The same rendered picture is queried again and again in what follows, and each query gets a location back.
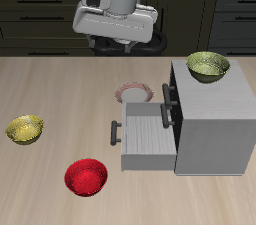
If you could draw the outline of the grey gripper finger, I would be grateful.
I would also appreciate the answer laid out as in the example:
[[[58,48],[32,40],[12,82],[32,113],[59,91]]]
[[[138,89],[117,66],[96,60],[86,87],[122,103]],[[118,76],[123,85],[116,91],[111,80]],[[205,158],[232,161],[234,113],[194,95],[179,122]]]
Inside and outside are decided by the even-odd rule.
[[[129,44],[125,44],[125,53],[130,53],[131,49],[137,44],[136,41],[131,41]]]
[[[95,45],[96,45],[96,37],[94,35],[88,35],[87,40],[88,40],[88,43],[89,43],[89,47],[91,49],[94,49]]]

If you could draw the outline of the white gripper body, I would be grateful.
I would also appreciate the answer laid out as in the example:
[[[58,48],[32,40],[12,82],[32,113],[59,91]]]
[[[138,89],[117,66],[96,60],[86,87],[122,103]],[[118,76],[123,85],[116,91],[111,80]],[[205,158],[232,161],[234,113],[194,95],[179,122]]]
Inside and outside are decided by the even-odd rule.
[[[78,3],[73,20],[76,33],[147,43],[152,38],[158,12],[151,6],[137,4],[124,19],[107,16],[102,9]]]

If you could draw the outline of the green bowl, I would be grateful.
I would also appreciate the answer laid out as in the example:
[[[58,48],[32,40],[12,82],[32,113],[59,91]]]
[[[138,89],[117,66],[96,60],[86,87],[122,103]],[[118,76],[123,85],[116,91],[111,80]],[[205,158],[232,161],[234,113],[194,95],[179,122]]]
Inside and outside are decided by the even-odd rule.
[[[214,52],[200,51],[190,54],[186,66],[197,81],[210,84],[219,81],[230,69],[230,62]]]

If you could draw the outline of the white cabinet drawer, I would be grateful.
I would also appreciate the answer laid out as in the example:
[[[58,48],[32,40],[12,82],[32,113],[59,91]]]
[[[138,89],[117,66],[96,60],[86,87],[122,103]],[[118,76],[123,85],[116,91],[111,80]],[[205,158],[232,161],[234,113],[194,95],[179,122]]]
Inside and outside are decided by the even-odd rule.
[[[122,122],[111,122],[110,144],[121,143],[121,170],[173,170],[177,156],[171,126],[163,127],[160,103],[123,102]]]

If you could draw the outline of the grey kitchen drawer unit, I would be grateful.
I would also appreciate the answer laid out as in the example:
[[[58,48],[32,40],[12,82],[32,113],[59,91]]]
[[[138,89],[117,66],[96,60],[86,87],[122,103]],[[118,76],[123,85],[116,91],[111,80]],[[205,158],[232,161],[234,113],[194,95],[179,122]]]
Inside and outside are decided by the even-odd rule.
[[[216,0],[208,50],[256,57],[256,0]]]

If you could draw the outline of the yellow bowl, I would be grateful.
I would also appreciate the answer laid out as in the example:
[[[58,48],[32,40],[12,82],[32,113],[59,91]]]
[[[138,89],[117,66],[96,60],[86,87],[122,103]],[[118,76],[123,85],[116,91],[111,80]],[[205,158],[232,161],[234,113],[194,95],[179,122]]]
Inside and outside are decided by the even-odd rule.
[[[43,120],[35,115],[23,115],[12,120],[5,129],[6,136],[18,145],[37,141],[44,128]]]

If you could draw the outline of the white cabinet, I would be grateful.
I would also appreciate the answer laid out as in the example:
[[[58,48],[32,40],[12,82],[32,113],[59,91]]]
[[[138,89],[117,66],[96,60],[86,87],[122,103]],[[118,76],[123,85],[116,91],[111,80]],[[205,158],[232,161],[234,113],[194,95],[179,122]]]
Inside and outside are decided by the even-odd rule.
[[[175,173],[242,175],[256,145],[256,97],[237,61],[219,81],[193,78],[184,60],[171,62]]]

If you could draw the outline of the red bowl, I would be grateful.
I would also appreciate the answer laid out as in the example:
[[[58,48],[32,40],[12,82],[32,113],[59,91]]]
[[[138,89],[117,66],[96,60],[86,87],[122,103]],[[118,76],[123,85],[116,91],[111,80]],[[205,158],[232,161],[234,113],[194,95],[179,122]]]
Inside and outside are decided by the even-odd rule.
[[[64,175],[66,187],[81,197],[97,194],[104,187],[107,179],[107,168],[95,159],[81,159],[74,162]]]

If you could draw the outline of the pink rimmed white plate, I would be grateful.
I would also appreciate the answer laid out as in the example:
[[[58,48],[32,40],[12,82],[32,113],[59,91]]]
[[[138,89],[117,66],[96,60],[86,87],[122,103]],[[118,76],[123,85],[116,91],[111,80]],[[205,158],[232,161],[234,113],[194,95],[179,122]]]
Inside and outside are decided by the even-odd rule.
[[[153,90],[143,83],[126,83],[120,86],[115,97],[118,102],[149,102],[154,96]]]

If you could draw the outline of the dark kitchen cupboards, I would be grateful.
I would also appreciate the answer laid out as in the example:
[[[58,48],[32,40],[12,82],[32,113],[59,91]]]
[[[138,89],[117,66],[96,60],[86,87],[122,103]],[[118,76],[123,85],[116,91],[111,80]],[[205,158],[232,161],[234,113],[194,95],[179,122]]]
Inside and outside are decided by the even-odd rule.
[[[81,0],[0,0],[0,56],[96,56],[72,26]],[[167,38],[160,56],[188,56],[208,46],[216,0],[140,0],[158,12]]]

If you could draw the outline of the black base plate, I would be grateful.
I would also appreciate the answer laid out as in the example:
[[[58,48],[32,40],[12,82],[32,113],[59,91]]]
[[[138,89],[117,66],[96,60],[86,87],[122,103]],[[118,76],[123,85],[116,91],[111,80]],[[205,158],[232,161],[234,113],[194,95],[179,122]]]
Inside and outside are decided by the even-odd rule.
[[[129,53],[125,52],[124,44],[106,37],[97,37],[92,50],[99,57],[157,57],[166,47],[166,36],[154,26],[152,39],[148,43],[136,43]]]

